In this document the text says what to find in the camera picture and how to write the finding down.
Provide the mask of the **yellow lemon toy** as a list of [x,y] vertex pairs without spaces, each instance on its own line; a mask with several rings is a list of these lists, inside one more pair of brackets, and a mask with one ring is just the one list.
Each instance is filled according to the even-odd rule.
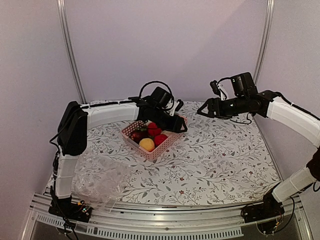
[[139,146],[148,152],[152,152],[156,148],[155,143],[151,138],[143,138],[139,142]]

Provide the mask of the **pink perforated plastic basket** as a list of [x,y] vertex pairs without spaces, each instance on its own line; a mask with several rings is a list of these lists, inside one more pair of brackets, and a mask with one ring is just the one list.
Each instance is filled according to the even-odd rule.
[[123,128],[120,133],[124,142],[148,161],[156,160],[179,137],[187,131],[185,117],[182,132],[176,133],[159,127],[154,122],[134,121]]

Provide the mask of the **clear zip top bag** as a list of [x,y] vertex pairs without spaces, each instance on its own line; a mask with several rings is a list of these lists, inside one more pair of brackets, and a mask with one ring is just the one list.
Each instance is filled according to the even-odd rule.
[[85,150],[78,158],[72,179],[72,196],[97,211],[111,211],[125,188],[125,178],[133,170],[126,163]]

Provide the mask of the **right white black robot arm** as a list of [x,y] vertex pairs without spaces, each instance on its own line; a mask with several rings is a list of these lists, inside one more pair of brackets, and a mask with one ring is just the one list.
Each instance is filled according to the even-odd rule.
[[[210,86],[217,98],[209,98],[197,110],[207,118],[230,120],[239,114],[250,113],[277,121],[297,132],[316,148],[320,147],[320,119],[309,111],[287,100],[282,93],[265,90],[258,92],[249,72],[228,77],[234,90],[234,98],[228,98],[219,81]],[[278,210],[278,203],[302,192],[320,180],[320,152],[316,151],[305,167],[276,185],[267,196],[271,197],[259,206],[262,218],[269,218]]]

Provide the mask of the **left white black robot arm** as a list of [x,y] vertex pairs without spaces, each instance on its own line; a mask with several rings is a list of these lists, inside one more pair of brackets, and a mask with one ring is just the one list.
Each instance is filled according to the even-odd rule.
[[68,103],[59,123],[57,134],[49,143],[57,148],[53,165],[53,194],[58,200],[55,209],[63,216],[74,213],[74,205],[66,200],[72,194],[72,180],[79,156],[87,148],[87,131],[101,125],[121,121],[151,121],[162,130],[181,134],[187,128],[186,120],[177,114],[183,106],[175,100],[170,87],[161,81],[150,95],[129,97],[121,101],[99,104]]

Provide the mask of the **red apple toy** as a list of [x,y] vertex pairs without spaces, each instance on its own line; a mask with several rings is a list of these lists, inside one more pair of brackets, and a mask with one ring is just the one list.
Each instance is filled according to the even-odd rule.
[[165,134],[159,134],[159,135],[156,135],[154,137],[154,144],[156,147],[158,147],[159,145],[161,145],[166,139],[168,138],[167,135]]

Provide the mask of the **floral patterned table mat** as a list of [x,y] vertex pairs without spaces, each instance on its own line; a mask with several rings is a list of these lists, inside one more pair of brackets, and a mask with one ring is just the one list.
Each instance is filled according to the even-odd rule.
[[125,143],[121,129],[133,120],[87,131],[88,150],[133,170],[125,177],[123,202],[162,206],[204,206],[260,201],[280,182],[279,174],[255,123],[198,115],[199,102],[187,102],[183,133],[160,156],[149,161]]

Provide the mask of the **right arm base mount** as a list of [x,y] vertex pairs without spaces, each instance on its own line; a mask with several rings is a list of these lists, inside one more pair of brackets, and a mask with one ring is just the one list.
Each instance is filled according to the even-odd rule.
[[284,217],[284,207],[281,203],[262,202],[247,204],[240,212],[245,223],[256,223],[258,231],[263,235],[273,235]]

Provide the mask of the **right aluminium vertical post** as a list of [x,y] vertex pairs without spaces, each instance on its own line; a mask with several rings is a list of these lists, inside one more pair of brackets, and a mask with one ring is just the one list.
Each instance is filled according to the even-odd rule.
[[267,0],[262,38],[260,42],[260,48],[258,52],[257,61],[255,64],[254,73],[253,73],[253,81],[256,85],[258,84],[258,80],[263,68],[263,63],[264,63],[264,59],[267,51],[268,41],[269,41],[272,22],[273,22],[274,8],[275,8],[275,0]]

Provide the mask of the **aluminium vertical post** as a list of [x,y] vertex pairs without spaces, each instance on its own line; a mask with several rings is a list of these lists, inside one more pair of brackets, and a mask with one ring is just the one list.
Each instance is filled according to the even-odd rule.
[[264,59],[267,51],[268,41],[269,41],[272,22],[273,22],[274,8],[275,8],[275,0],[267,0],[262,38],[260,42],[260,48],[258,52],[257,61],[255,64],[254,73],[253,73],[253,81],[256,85],[258,84],[258,80],[263,68],[263,63],[264,63]]
[[80,102],[85,104],[87,102],[85,91],[81,82],[78,66],[76,63],[76,58],[73,50],[71,34],[68,25],[68,17],[66,11],[66,4],[64,0],[57,0],[57,10],[59,15],[59,21],[61,25],[62,36],[65,44],[65,49],[67,53],[67,58],[69,61],[72,77],[74,80],[75,88],[77,90]]

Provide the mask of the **aluminium front rail frame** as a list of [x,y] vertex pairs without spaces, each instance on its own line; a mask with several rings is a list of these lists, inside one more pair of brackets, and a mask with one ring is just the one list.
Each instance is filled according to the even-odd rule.
[[313,240],[298,196],[284,202],[284,216],[274,233],[262,233],[270,218],[245,222],[241,204],[217,206],[156,206],[118,202],[94,210],[89,222],[65,226],[49,213],[51,197],[36,193],[27,211],[23,240]]

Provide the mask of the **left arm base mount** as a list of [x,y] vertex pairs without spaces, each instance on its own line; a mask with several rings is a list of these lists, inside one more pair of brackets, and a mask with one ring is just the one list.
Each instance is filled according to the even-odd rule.
[[92,210],[93,208],[89,204],[84,203],[83,200],[78,203],[72,203],[71,198],[65,198],[53,199],[48,212],[68,220],[88,223]]

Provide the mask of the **left aluminium vertical post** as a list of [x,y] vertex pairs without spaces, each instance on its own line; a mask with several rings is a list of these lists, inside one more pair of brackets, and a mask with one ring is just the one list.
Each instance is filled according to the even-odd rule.
[[59,15],[59,21],[61,25],[62,36],[65,44],[65,49],[67,53],[67,58],[69,61],[72,77],[74,80],[75,88],[77,90],[80,102],[85,104],[87,102],[85,91],[81,82],[78,66],[76,63],[76,58],[73,50],[71,34],[68,25],[68,17],[66,11],[66,4],[64,0],[57,0],[57,10]]

